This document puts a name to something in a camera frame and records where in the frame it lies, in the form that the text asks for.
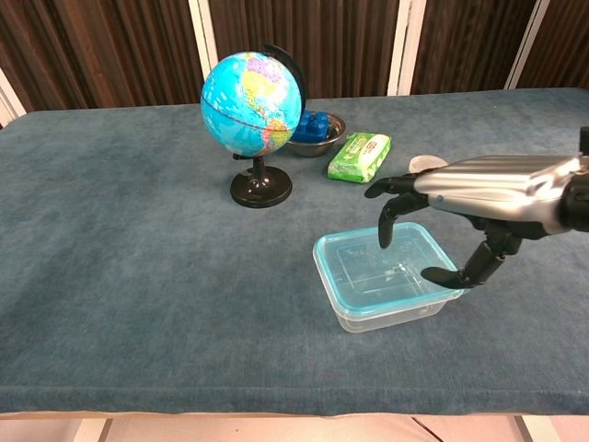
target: clear plastic container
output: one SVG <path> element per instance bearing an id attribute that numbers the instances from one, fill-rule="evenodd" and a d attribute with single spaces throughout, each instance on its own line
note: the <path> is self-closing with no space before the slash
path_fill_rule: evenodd
<path id="1" fill-rule="evenodd" d="M 386 249 L 376 227 L 329 234 L 316 242 L 313 257 L 341 327 L 352 333 L 435 315 L 465 292 L 422 278 L 426 267 L 456 267 L 416 223 L 394 225 Z"/>

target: globe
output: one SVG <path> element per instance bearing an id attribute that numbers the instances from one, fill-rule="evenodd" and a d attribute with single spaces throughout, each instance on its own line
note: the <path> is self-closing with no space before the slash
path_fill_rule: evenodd
<path id="1" fill-rule="evenodd" d="M 217 143 L 242 157 L 261 157 L 293 135 L 302 112 L 295 77 L 273 57 L 239 52 L 219 62 L 201 93 L 204 124 Z"/>

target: robotic hand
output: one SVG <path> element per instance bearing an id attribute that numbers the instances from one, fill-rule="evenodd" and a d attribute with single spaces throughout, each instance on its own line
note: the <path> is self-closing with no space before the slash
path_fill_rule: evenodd
<path id="1" fill-rule="evenodd" d="M 422 276 L 459 289 L 484 284 L 522 239 L 570 230 L 589 232 L 589 126 L 581 129 L 580 153 L 572 157 L 476 157 L 437 169 L 376 181 L 364 196 L 398 195 L 378 220 L 381 248 L 390 245 L 393 224 L 431 206 L 462 215 L 487 239 L 457 272 L 429 267 Z"/>

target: white tile floor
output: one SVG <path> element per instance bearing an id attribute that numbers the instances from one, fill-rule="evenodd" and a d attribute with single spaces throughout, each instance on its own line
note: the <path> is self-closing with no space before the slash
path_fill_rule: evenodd
<path id="1" fill-rule="evenodd" d="M 418 416 L 444 442 L 524 442 L 508 416 Z M 560 442 L 589 440 L 589 417 L 551 418 Z M 1 442 L 71 442 L 80 420 L 0 420 Z M 104 442 L 435 442 L 409 416 L 118 418 Z"/>

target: stainless steel bowl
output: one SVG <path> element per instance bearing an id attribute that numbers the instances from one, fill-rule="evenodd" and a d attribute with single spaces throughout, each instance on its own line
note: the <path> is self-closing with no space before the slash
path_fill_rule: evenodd
<path id="1" fill-rule="evenodd" d="M 326 154 L 335 145 L 346 132 L 346 123 L 331 113 L 328 113 L 329 120 L 329 138 L 320 143 L 297 143 L 289 141 L 286 148 L 301 157 L 320 157 Z"/>

